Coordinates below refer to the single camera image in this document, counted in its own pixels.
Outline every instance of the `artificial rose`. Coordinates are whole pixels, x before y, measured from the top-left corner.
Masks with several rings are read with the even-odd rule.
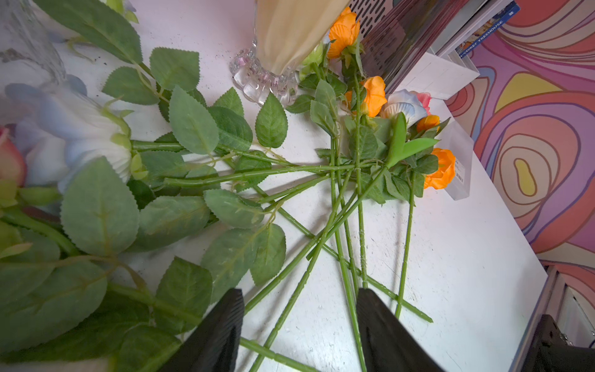
[[[0,127],[0,180],[11,180],[22,186],[27,167],[23,156],[8,138],[10,131]]]
[[[417,98],[417,94],[408,92],[406,89],[389,95],[381,116],[383,118],[391,118],[397,116],[400,112],[405,115],[407,128],[411,127],[419,119],[427,116],[427,112]]]
[[[362,102],[361,110],[367,113],[368,116],[375,117],[386,103],[386,98],[384,97],[384,88],[386,85],[380,76],[370,77],[363,83],[366,89],[366,97]],[[351,103],[352,94],[351,91],[345,93],[347,105]]]
[[[438,157],[438,170],[425,177],[424,189],[430,186],[436,190],[444,189],[455,178],[456,158],[447,149],[435,148],[432,154]]]
[[[435,127],[438,124],[440,124],[439,116],[437,116],[437,115],[426,116],[417,123],[417,132],[419,133],[423,130],[428,130],[430,128]]]
[[[332,41],[327,53],[329,58],[340,57],[343,49],[358,40],[359,21],[355,21],[356,17],[356,14],[347,7],[332,25],[328,34],[328,38]]]
[[[14,135],[14,145],[27,164],[25,185],[57,184],[64,193],[72,177],[99,157],[106,157],[122,181],[128,181],[131,154],[126,122],[72,86],[64,83],[52,93],[25,84],[6,86],[8,97],[34,112],[17,124]]]

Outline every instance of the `green leaf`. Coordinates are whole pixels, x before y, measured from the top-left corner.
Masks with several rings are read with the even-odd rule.
[[[219,143],[217,123],[209,111],[180,87],[171,95],[170,124],[178,142],[195,154],[209,154]]]
[[[174,257],[159,282],[156,297],[180,310],[202,317],[211,303],[212,281],[207,269]],[[158,309],[155,309],[155,321],[157,327],[174,335],[196,327]]]
[[[310,110],[310,101],[312,101],[314,97],[308,94],[302,94],[298,96],[296,101],[291,106],[285,107],[285,110],[288,110],[292,114],[301,114],[302,112],[307,112]]]
[[[316,86],[318,86],[319,81],[320,79],[318,78],[318,76],[316,76],[316,74],[310,74],[299,83],[299,87],[304,89],[315,90]]]
[[[74,177],[62,201],[64,231],[88,254],[110,256],[128,248],[139,229],[139,210],[105,157]]]
[[[139,234],[128,252],[150,251],[195,234],[209,214],[200,196],[160,196],[140,211]]]
[[[209,107],[209,113],[219,128],[219,144],[235,150],[248,151],[252,146],[252,129],[244,116],[226,107]]]
[[[35,0],[57,22],[127,63],[142,63],[140,37],[117,12],[96,0]]]
[[[417,168],[413,169],[416,173],[432,174],[438,170],[438,157],[436,155],[426,155],[417,161]]]
[[[5,362],[79,361],[118,351],[128,331],[149,324],[149,307],[107,292],[99,308],[67,333],[38,346],[2,357]]]
[[[120,67],[109,74],[105,82],[103,93],[119,98],[122,101],[139,105],[154,105],[159,102],[159,98],[147,85],[150,82],[146,77],[140,79],[139,72],[132,67]]]
[[[97,309],[106,288],[104,271],[91,262],[58,267],[27,296],[0,308],[0,354],[36,346],[76,327]]]
[[[219,301],[248,272],[256,258],[257,235],[252,230],[232,229],[219,235],[206,250],[201,266],[211,272],[211,303]]]
[[[263,157],[266,157],[264,152],[258,150],[251,150],[251,154],[259,154]],[[273,165],[266,161],[266,160],[259,160],[241,156],[236,161],[236,173],[243,173],[243,172],[250,172],[255,170],[268,170],[272,169]],[[264,181],[267,176],[251,176],[242,181],[237,182],[234,185],[236,191],[243,191],[258,185],[260,182]]]
[[[181,342],[159,328],[139,326],[126,333],[116,356],[115,372],[154,372],[180,347]]]
[[[322,103],[331,111],[333,118],[337,117],[337,97],[331,84],[320,80],[316,86],[316,93],[314,95],[317,102]]]
[[[155,48],[149,62],[151,72],[161,87],[173,90],[178,85],[186,92],[196,89],[201,76],[198,52]]]
[[[151,190],[149,185],[142,181],[130,179],[126,186],[128,186],[132,195],[134,195],[134,200],[136,200],[136,205],[140,210],[146,207],[148,203],[155,200],[153,190]]]
[[[231,191],[207,190],[205,201],[217,218],[233,227],[245,229],[254,227],[264,218],[260,204],[244,199]]]
[[[0,260],[0,305],[16,301],[35,290],[54,270],[54,264],[51,262],[60,258],[60,249],[53,240],[29,230],[15,230],[19,240],[21,237],[23,240],[12,240],[14,244],[28,242],[33,245],[26,252]],[[24,262],[39,265],[23,266]]]
[[[242,106],[242,100],[233,87],[223,93],[223,95],[215,101],[213,106],[226,107],[241,117],[244,117],[244,106]]]
[[[215,168],[208,165],[201,165],[198,168],[191,169],[186,175],[187,179],[204,180],[208,178],[218,177],[219,174]],[[202,196],[205,190],[221,189],[219,183],[213,185],[206,185],[201,187],[183,187],[180,191],[181,196]]]
[[[62,194],[55,187],[23,187],[18,195],[30,205],[48,205],[62,199]]]
[[[188,173],[186,163],[179,152],[143,151],[140,157],[149,172],[145,182],[152,189],[163,186],[165,177],[182,178]]]
[[[374,136],[374,132],[368,126],[359,126],[359,149],[360,159],[373,159],[378,151],[378,141]],[[355,135],[349,138],[349,152],[351,157],[355,159]]]
[[[347,84],[343,83],[335,74],[327,74],[328,83],[333,87],[335,97],[339,97],[341,94],[347,92]]]
[[[261,286],[281,271],[285,262],[285,232],[279,225],[271,224],[256,237],[256,258],[250,268],[252,280]]]
[[[330,136],[336,135],[337,127],[328,107],[318,101],[310,102],[310,119]]]
[[[278,148],[287,137],[287,115],[272,93],[256,116],[256,137],[264,147]]]

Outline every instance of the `swirly pattern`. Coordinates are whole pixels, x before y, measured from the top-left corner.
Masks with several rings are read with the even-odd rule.
[[[448,106],[533,250],[595,321],[595,1],[516,0]]]

